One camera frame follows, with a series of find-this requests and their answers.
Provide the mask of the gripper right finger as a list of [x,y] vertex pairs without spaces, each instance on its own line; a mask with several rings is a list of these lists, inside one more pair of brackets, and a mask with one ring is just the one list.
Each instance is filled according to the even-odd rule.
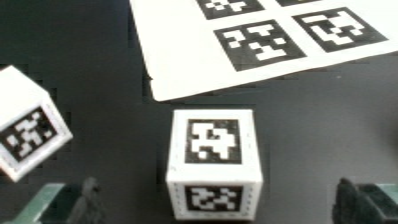
[[398,184],[339,180],[332,224],[398,224]]

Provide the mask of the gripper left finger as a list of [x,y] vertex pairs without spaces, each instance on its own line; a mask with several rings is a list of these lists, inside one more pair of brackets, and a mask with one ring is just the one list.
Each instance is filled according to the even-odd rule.
[[48,183],[39,189],[11,224],[106,224],[99,183]]

